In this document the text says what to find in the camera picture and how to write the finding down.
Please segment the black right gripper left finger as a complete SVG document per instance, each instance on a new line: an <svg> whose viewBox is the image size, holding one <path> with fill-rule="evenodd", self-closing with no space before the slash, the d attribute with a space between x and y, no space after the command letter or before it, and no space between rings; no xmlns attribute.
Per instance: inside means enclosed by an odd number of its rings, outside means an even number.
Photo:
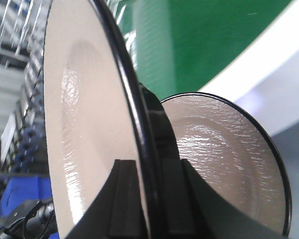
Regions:
<svg viewBox="0 0 299 239"><path fill-rule="evenodd" d="M84 174L84 210L66 239L146 239L137 165L114 159Z"/></svg>

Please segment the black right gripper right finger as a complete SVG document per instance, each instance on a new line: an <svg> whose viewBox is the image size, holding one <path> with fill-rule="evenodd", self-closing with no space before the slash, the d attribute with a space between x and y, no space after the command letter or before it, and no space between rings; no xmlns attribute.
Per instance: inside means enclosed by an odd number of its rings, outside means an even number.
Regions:
<svg viewBox="0 0 299 239"><path fill-rule="evenodd" d="M169 239L282 239L213 190L186 160L163 162Z"/></svg>

